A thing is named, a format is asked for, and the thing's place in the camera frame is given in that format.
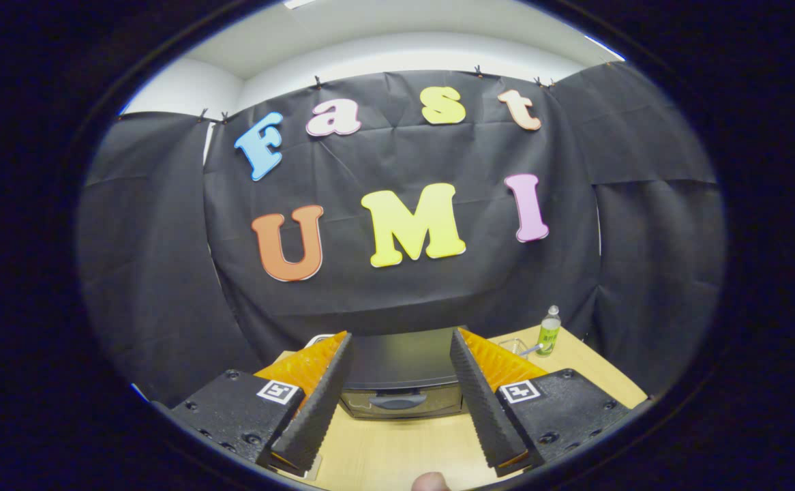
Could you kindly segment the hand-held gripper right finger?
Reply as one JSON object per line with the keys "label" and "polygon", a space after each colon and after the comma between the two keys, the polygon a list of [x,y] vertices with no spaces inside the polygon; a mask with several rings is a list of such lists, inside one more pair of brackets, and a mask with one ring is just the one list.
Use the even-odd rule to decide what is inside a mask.
{"label": "hand-held gripper right finger", "polygon": [[503,477],[573,453],[629,414],[577,370],[542,370],[463,327],[451,365],[487,465]]}

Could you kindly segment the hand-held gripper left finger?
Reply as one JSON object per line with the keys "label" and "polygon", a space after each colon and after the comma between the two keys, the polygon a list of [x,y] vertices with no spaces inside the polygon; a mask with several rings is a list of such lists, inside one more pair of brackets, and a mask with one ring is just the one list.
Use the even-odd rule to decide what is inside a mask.
{"label": "hand-held gripper left finger", "polygon": [[351,334],[336,333],[257,373],[229,369],[170,415],[212,447],[302,476],[328,432],[352,354]]}

